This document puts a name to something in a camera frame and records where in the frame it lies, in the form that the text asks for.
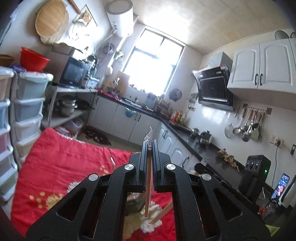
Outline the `green sleeve forearm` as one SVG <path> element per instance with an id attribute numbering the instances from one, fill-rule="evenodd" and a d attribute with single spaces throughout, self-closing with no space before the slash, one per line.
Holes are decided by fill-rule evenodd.
<path id="1" fill-rule="evenodd" d="M 271 226 L 271 225 L 265 225 L 270 232 L 270 236 L 273 237 L 275 235 L 275 233 L 280 229 L 280 227 L 276 227 L 276 226 Z"/>

